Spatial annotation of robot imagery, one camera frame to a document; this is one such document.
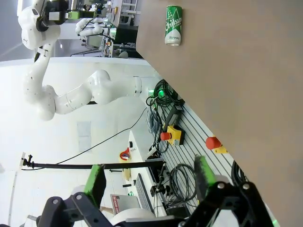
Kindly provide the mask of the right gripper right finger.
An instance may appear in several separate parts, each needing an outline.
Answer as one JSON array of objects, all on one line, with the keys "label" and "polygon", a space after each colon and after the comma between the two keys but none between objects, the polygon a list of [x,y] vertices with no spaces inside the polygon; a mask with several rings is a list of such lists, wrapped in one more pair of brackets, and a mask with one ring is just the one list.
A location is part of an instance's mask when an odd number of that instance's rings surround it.
[{"label": "right gripper right finger", "polygon": [[276,227],[252,182],[232,185],[218,181],[204,156],[194,159],[198,206],[181,227],[211,227],[220,212],[231,211],[240,227]]}]

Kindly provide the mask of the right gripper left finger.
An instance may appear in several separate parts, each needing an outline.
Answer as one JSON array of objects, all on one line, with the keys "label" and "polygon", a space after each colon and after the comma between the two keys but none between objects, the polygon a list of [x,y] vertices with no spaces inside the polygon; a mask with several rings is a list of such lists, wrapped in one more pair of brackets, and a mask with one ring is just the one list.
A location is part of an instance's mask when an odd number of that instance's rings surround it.
[{"label": "right gripper left finger", "polygon": [[85,221],[89,227],[111,227],[110,221],[99,210],[106,188],[104,165],[93,165],[83,192],[63,200],[50,197],[40,216],[41,227],[72,227]]}]

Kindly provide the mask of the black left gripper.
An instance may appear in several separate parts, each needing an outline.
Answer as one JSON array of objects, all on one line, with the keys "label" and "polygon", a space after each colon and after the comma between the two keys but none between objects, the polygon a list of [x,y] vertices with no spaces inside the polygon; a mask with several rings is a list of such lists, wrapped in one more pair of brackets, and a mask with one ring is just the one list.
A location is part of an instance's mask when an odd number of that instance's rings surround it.
[{"label": "black left gripper", "polygon": [[[50,0],[46,3],[46,24],[48,26],[61,25],[66,21],[65,13],[69,9],[68,0]],[[69,11],[67,19],[79,19],[80,11]]]}]

